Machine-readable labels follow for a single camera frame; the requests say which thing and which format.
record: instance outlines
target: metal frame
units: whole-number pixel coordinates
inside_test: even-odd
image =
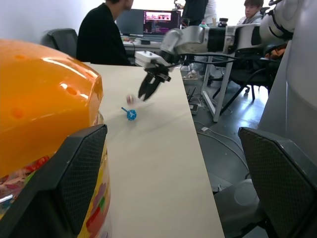
[[[212,62],[213,56],[209,56],[208,57],[208,62]],[[209,75],[210,75],[210,69],[211,69],[211,64],[207,64],[207,68],[206,68],[206,73],[205,73],[205,77],[204,77],[204,82],[203,82],[203,86],[201,88],[201,95],[203,97],[203,99],[205,100],[205,102],[207,103],[207,106],[211,112],[211,115],[213,117],[213,121],[214,122],[218,122],[219,117],[220,117],[220,112],[222,109],[222,104],[223,104],[223,100],[224,100],[224,95],[228,86],[228,82],[229,82],[229,77],[230,77],[230,73],[231,73],[231,69],[232,69],[232,65],[233,63],[227,63],[226,66],[226,72],[223,76],[223,80],[222,80],[222,84],[221,84],[221,89],[220,89],[220,94],[219,94],[219,100],[218,100],[218,104],[215,107],[212,102],[211,99],[208,95],[207,92],[207,83],[209,80]]]

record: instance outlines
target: robotic arm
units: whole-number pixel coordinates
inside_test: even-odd
[[[136,64],[148,73],[139,89],[138,97],[147,100],[160,83],[170,81],[169,72],[176,67],[180,55],[206,52],[235,51],[263,47],[275,41],[292,38],[298,18],[300,0],[271,0],[274,10],[267,14],[262,24],[226,26],[225,28],[202,28],[190,26],[183,30],[170,30],[161,45],[158,55],[150,52],[136,52]]]

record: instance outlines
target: wooden table surface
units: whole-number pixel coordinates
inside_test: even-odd
[[[140,67],[90,65],[103,78],[112,237],[224,238],[179,70],[128,121]]]

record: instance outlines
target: gray floor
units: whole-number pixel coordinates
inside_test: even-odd
[[[221,82],[213,82],[211,84],[208,89],[210,96],[220,87],[220,84]],[[231,104],[229,109],[220,117],[219,122],[214,123],[208,108],[204,106],[205,103],[199,94],[202,80],[184,81],[184,85],[186,91],[189,89],[192,91],[196,87],[195,98],[192,102],[202,105],[198,114],[193,116],[193,120],[196,121],[195,126],[197,132],[213,136],[226,144],[226,146],[224,146],[214,138],[198,134],[212,189],[214,191],[217,191],[219,187],[224,189],[231,184],[243,180],[247,174],[247,169],[241,159],[229,149],[234,150],[245,161],[244,154],[239,146],[230,139],[219,136],[209,130],[204,132],[202,128],[204,126],[209,127],[213,131],[225,135],[241,145],[238,130],[242,126],[257,128],[267,101],[267,90],[264,87],[260,89],[255,87],[256,100],[254,102],[252,102],[252,93],[245,94],[244,90]],[[228,102],[238,89],[238,85],[230,82],[224,103]],[[261,228],[256,228],[245,236],[245,238],[266,237],[266,232]]]

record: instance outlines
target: computer monitor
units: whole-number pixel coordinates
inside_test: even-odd
[[[180,28],[181,12],[144,10],[143,35],[165,35],[169,30]]]
[[[116,20],[117,26],[123,35],[143,34],[143,13],[142,9],[131,9],[124,11]]]

